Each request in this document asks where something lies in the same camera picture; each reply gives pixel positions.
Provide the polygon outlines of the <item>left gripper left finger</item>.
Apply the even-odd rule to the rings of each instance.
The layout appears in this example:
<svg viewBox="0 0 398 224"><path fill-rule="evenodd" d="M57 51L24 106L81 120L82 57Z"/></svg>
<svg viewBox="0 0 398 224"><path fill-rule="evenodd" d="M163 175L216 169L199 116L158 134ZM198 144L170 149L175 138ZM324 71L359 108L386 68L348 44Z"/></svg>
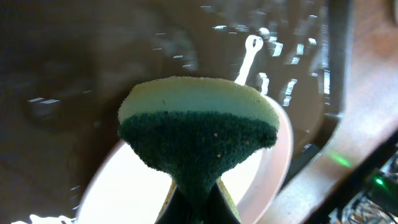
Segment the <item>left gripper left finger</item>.
<svg viewBox="0 0 398 224"><path fill-rule="evenodd" d="M176 185L171 185L155 224L187 224L190 205Z"/></svg>

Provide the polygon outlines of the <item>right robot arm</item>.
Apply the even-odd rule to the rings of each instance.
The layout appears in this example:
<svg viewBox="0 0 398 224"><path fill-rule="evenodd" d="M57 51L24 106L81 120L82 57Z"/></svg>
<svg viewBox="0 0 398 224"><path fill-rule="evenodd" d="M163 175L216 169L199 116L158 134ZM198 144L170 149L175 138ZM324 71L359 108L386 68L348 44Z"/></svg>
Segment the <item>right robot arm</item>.
<svg viewBox="0 0 398 224"><path fill-rule="evenodd" d="M326 223L326 217L334 208L342 208L362 189L369 185L369 178L372 172L384 165L396 152L397 130L395 130L385 141L380 143L365 160L359 164L354 171L345 177L337 188L327 196L304 224Z"/></svg>

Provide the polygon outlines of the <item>white plate top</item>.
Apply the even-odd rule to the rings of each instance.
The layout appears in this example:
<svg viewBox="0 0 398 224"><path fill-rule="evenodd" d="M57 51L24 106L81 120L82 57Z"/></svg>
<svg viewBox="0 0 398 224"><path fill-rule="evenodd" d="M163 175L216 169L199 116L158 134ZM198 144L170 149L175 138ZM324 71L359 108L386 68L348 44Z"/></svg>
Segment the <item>white plate top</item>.
<svg viewBox="0 0 398 224"><path fill-rule="evenodd" d="M221 177L240 223L257 223L269 208L292 159L293 131L285 110L265 97L280 121L277 142L260 149ZM172 179L148 168L119 141L91 180L77 211L78 223L155 223Z"/></svg>

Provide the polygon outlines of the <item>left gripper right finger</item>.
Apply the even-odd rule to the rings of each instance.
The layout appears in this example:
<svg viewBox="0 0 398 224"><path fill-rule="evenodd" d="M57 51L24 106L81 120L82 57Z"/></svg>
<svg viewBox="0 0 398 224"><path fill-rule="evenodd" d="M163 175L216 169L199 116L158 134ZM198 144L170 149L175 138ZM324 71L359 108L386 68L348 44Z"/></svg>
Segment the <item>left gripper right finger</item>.
<svg viewBox="0 0 398 224"><path fill-rule="evenodd" d="M230 209L219 183L211 188L206 202L206 224L240 224Z"/></svg>

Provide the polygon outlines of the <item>green yellow scrub sponge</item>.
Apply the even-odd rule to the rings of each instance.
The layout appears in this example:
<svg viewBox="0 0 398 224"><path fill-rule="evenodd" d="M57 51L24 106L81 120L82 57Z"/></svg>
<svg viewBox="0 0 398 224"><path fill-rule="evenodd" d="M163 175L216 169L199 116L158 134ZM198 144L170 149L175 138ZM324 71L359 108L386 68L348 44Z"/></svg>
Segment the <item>green yellow scrub sponge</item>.
<svg viewBox="0 0 398 224"><path fill-rule="evenodd" d="M165 172L203 223L216 181L277 141L279 117L260 93L219 78L169 77L136 85L122 102L119 136Z"/></svg>

